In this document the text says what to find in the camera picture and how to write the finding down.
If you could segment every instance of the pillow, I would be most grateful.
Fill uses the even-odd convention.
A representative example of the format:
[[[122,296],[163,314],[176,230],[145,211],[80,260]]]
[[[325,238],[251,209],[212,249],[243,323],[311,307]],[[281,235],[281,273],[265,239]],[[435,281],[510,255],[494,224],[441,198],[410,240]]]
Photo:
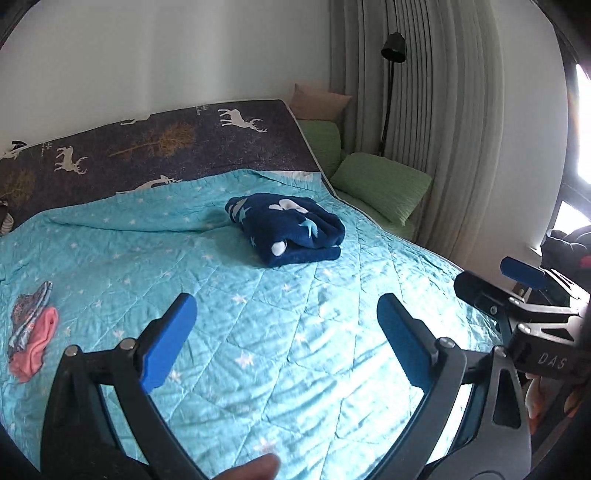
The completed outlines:
[[[339,127],[323,120],[300,120],[298,123],[324,174],[331,178],[343,160]]]
[[[336,189],[363,200],[392,223],[404,225],[431,185],[431,177],[384,157],[352,153],[330,182]]]
[[[295,84],[290,108],[299,120],[335,120],[351,100],[349,95]]]

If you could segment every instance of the bright window light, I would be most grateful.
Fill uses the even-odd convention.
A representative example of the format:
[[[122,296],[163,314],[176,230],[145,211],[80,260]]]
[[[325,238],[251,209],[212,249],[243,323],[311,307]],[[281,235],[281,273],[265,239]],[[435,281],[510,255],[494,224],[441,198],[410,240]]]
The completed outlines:
[[[560,230],[568,235],[573,233],[577,228],[587,225],[591,225],[591,221],[585,215],[566,202],[560,204],[554,230]]]
[[[577,65],[579,84],[579,175],[591,183],[591,81]]]

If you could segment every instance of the folded navy blanket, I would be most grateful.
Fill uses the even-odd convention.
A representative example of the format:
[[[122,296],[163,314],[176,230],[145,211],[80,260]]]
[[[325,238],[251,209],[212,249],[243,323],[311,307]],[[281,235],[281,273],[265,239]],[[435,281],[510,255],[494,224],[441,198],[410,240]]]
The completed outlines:
[[[226,211],[269,267],[340,256],[345,226],[312,199],[255,193],[231,198]]]

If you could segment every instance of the screw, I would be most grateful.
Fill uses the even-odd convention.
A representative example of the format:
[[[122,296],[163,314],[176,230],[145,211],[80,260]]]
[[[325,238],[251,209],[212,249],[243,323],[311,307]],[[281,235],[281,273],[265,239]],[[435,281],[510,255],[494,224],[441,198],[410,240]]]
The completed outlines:
[[[122,350],[131,350],[135,346],[135,338],[124,338],[119,343]]]
[[[501,358],[505,358],[507,356],[507,354],[505,353],[505,349],[501,346],[495,347],[495,355],[498,355]]]
[[[518,328],[519,330],[521,330],[523,333],[528,333],[528,334],[529,334],[529,333],[531,333],[531,328],[529,328],[527,325],[525,325],[525,324],[523,324],[523,323],[520,323],[520,324],[517,326],[517,328]]]
[[[456,342],[447,337],[441,337],[439,339],[439,344],[445,348],[454,348],[456,346]]]
[[[76,345],[70,345],[64,350],[66,356],[75,356],[78,353],[78,347]]]

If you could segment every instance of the folded clothes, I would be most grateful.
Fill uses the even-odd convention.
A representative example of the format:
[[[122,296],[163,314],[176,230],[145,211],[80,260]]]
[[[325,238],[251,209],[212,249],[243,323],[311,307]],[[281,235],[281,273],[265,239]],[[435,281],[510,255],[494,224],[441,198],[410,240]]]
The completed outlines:
[[[43,352],[56,332],[58,321],[55,307],[45,308],[35,322],[25,349],[12,356],[8,368],[19,382],[28,382],[43,365]]]
[[[32,295],[18,296],[10,315],[12,334],[8,339],[8,358],[12,358],[14,353],[26,348],[35,321],[49,303],[52,288],[52,283],[46,281]]]
[[[312,199],[255,193],[231,198],[226,211],[269,267],[340,256],[345,226]]]

